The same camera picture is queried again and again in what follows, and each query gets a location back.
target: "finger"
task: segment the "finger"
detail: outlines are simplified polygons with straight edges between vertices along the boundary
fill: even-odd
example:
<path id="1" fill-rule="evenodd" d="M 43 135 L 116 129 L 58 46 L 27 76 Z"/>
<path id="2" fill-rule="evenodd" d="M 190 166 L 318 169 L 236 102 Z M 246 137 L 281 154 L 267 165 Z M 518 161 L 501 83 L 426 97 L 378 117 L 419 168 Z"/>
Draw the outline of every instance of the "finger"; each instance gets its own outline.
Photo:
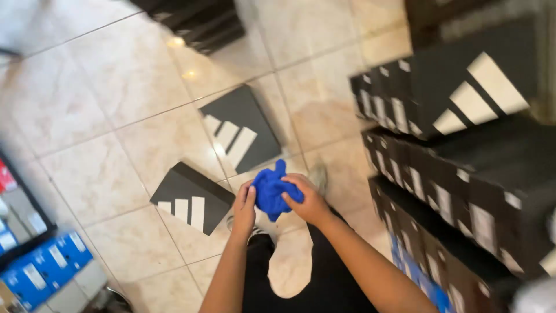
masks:
<path id="1" fill-rule="evenodd" d="M 287 192 L 282 193 L 282 199 L 284 199 L 284 202 L 294 211 L 299 206 L 299 203 L 295 202 Z"/>
<path id="2" fill-rule="evenodd" d="M 245 204 L 245 199 L 247 198 L 247 190 L 249 189 L 249 186 L 252 182 L 253 180 L 249 180 L 248 182 L 245 182 L 241 185 L 240 191 L 237 192 L 235 203 L 241 206 Z"/>
<path id="3" fill-rule="evenodd" d="M 303 192 L 303 194 L 312 191 L 310 185 L 307 184 L 307 182 L 302 177 L 293 175 L 286 176 L 282 177 L 282 181 L 294 184 L 296 187 L 299 188 L 299 190 L 301 190 L 301 192 Z"/>
<path id="4" fill-rule="evenodd" d="M 249 187 L 249 191 L 247 193 L 247 199 L 245 200 L 244 208 L 253 209 L 255 206 L 255 198 L 257 196 L 257 190 L 255 190 L 255 186 Z"/>

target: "tile floor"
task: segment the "tile floor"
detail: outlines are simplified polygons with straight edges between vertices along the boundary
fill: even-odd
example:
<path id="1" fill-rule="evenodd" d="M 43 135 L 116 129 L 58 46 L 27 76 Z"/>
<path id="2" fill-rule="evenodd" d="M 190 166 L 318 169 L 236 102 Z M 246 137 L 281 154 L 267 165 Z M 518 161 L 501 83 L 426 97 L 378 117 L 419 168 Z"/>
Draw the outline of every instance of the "tile floor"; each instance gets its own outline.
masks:
<path id="1" fill-rule="evenodd" d="M 177 45 L 124 0 L 0 4 L 0 45 L 25 55 L 0 60 L 1 147 L 138 312 L 200 306 L 229 231 L 221 224 L 206 237 L 148 200 L 180 160 L 233 192 L 256 175 L 222 168 L 197 111 L 244 82 L 256 90 L 288 171 L 306 173 L 323 160 L 328 201 L 389 254 L 347 76 L 411 54 L 403 1 L 236 2 L 247 35 L 210 58 Z M 308 283 L 312 243 L 294 213 L 272 226 L 280 238 L 269 277 L 278 295 L 291 297 Z"/>

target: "adidas logo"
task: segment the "adidas logo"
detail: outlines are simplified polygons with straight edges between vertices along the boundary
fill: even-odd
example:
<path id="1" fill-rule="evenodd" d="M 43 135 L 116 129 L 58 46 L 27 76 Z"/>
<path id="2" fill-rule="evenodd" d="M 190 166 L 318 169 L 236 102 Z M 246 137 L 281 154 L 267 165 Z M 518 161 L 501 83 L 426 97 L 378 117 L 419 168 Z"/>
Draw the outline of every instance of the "adidas logo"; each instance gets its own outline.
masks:
<path id="1" fill-rule="evenodd" d="M 222 149 L 226 160 L 234 169 L 237 168 L 255 141 L 257 133 L 247 127 L 240 129 L 230 121 L 222 122 L 212 115 L 206 115 L 204 123 L 215 137 L 215 148 Z"/>
<path id="2" fill-rule="evenodd" d="M 203 197 L 191 197 L 191 201 L 175 199 L 173 204 L 168 201 L 158 201 L 158 208 L 181 219 L 199 231 L 203 231 L 205 224 L 205 199 Z"/>
<path id="3" fill-rule="evenodd" d="M 467 70 L 504 113 L 509 115 L 529 107 L 512 82 L 485 52 L 477 57 Z M 475 88 L 466 81 L 452 93 L 450 100 L 475 125 L 498 118 Z M 433 126 L 444 135 L 467 128 L 450 109 L 446 109 Z"/>

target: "black pants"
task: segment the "black pants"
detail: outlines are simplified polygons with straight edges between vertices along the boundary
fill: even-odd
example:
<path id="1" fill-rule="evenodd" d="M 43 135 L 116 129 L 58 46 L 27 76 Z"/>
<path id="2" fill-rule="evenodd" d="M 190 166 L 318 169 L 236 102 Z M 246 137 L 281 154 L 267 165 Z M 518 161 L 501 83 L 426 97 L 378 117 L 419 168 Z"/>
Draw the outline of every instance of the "black pants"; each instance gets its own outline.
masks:
<path id="1" fill-rule="evenodd" d="M 335 215 L 345 220 L 334 209 Z M 270 236 L 259 234 L 247 244 L 243 312 L 376 312 L 328 239 L 307 224 L 313 248 L 311 281 L 296 296 L 278 297 L 270 287 L 269 260 L 274 252 Z"/>

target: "foot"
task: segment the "foot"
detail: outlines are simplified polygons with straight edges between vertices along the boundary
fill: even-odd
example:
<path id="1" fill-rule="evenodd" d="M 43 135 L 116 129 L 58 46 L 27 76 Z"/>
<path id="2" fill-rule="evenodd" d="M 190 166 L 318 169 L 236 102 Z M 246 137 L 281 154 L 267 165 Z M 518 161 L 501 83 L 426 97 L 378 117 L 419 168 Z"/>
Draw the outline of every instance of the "foot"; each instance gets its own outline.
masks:
<path id="1" fill-rule="evenodd" d="M 319 195 L 326 196 L 326 189 L 328 187 L 328 172 L 326 165 L 322 160 L 317 160 L 317 163 L 309 170 L 307 178 L 317 187 Z"/>
<path id="2" fill-rule="evenodd" d="M 230 231 L 232 231 L 232 228 L 234 227 L 234 216 L 230 216 L 228 217 L 228 220 L 226 221 L 226 226 L 228 227 L 228 229 Z M 251 236 L 249 236 L 249 238 L 253 237 L 254 235 L 257 234 L 267 234 L 270 236 L 270 239 L 272 239 L 272 243 L 274 244 L 274 247 L 276 247 L 276 243 L 278 241 L 278 238 L 276 237 L 276 234 L 274 234 L 271 231 L 268 231 L 266 229 L 263 229 L 263 227 L 259 226 L 259 225 L 255 225 L 253 226 L 253 230 L 251 231 Z"/>

